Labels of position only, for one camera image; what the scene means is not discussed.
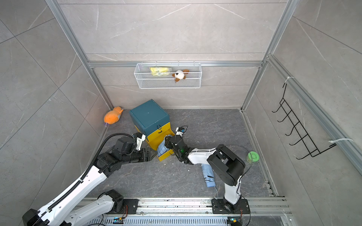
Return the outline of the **blue umbrella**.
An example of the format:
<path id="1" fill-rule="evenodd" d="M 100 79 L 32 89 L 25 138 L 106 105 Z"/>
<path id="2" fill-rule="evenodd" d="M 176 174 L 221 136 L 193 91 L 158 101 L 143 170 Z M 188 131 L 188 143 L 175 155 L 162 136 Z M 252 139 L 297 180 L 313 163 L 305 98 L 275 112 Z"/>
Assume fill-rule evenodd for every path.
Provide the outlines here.
<path id="1" fill-rule="evenodd" d="M 160 157 L 164 153 L 168 152 L 170 149 L 165 146 L 165 140 L 161 142 L 161 144 L 157 148 L 157 156 Z"/>
<path id="2" fill-rule="evenodd" d="M 214 172 L 213 172 L 212 167 L 210 165 L 208 165 L 208 164 L 202 164 L 201 168 L 202 168 L 202 172 L 203 172 L 203 176 L 204 176 L 206 186 L 207 187 L 215 187 L 216 182 L 215 182 L 215 176 L 214 176 Z"/>

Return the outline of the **teal drawer cabinet yellow base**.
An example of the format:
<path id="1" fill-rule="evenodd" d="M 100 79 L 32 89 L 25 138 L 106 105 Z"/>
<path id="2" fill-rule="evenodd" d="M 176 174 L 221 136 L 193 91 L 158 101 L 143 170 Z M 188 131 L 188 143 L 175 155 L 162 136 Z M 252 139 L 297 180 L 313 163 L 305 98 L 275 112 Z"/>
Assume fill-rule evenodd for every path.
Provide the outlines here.
<path id="1" fill-rule="evenodd" d="M 165 136 L 174 136 L 169 114 L 152 99 L 132 109 L 130 116 L 137 131 L 146 136 L 145 141 L 155 151 Z M 170 149 L 158 159 L 163 161 L 171 155 L 173 150 Z"/>

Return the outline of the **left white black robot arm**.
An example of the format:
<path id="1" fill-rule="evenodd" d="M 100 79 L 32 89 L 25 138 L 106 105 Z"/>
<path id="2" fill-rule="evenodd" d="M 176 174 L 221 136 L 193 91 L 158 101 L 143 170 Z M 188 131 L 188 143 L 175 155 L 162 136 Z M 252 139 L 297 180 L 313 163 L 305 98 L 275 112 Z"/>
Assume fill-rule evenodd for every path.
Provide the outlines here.
<path id="1" fill-rule="evenodd" d="M 75 207 L 98 184 L 105 181 L 122 165 L 150 162 L 157 151 L 142 147 L 145 135 L 115 133 L 104 139 L 85 172 L 56 198 L 40 209 L 30 209 L 23 216 L 26 226 L 82 226 L 106 214 L 127 211 L 123 196 L 111 190 L 97 200 L 76 210 Z"/>

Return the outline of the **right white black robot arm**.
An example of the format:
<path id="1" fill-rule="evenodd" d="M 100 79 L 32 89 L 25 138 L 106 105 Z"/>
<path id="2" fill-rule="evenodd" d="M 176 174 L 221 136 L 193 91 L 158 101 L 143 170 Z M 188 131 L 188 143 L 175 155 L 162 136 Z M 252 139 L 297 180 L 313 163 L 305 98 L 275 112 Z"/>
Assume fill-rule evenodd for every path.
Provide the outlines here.
<path id="1" fill-rule="evenodd" d="M 222 199 L 212 199 L 213 214 L 250 214 L 249 203 L 241 198 L 240 181 L 246 164 L 226 145 L 212 149 L 188 147 L 180 135 L 165 137 L 165 147 L 173 150 L 178 160 L 184 164 L 204 164 L 224 182 Z"/>

